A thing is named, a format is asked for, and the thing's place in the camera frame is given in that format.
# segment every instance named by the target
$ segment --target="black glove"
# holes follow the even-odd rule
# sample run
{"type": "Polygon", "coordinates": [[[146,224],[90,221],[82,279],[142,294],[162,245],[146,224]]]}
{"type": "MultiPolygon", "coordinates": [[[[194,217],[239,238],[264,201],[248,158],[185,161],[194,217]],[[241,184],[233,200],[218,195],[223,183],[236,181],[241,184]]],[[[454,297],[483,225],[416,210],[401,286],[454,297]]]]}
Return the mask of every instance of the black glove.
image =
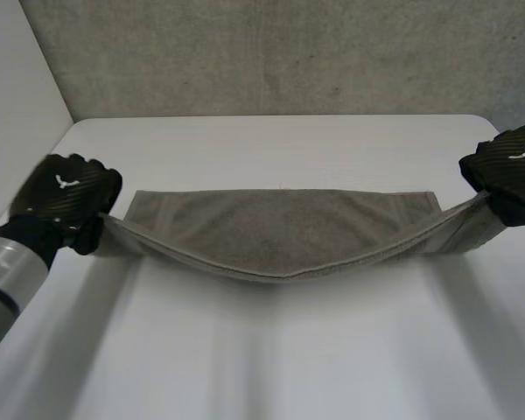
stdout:
{"type": "Polygon", "coordinates": [[[97,160],[48,155],[11,203],[10,220],[37,218],[60,234],[63,246],[87,255],[102,234],[98,213],[109,213],[122,186],[119,172],[97,160]]]}
{"type": "Polygon", "coordinates": [[[525,126],[504,131],[459,161],[461,173],[506,226],[525,225],[525,126]]]}

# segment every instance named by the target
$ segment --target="concrete wall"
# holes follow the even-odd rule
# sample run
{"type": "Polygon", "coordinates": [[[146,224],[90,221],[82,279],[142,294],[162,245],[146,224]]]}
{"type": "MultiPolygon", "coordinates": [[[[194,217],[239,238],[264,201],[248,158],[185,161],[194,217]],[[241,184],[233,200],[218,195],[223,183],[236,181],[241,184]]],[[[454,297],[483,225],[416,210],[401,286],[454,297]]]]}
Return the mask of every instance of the concrete wall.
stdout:
{"type": "Polygon", "coordinates": [[[74,120],[475,114],[525,123],[525,0],[21,0],[74,120]]]}

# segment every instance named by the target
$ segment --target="white table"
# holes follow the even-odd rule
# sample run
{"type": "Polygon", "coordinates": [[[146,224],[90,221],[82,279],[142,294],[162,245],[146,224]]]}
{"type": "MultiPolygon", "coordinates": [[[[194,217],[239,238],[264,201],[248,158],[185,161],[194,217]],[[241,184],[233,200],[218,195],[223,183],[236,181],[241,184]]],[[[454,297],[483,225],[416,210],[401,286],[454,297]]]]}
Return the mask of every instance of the white table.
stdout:
{"type": "MultiPolygon", "coordinates": [[[[476,116],[88,120],[55,149],[137,189],[473,196],[476,116]]],[[[0,419],[525,419],[525,228],[467,256],[262,287],[60,252],[0,346],[0,419]]]]}

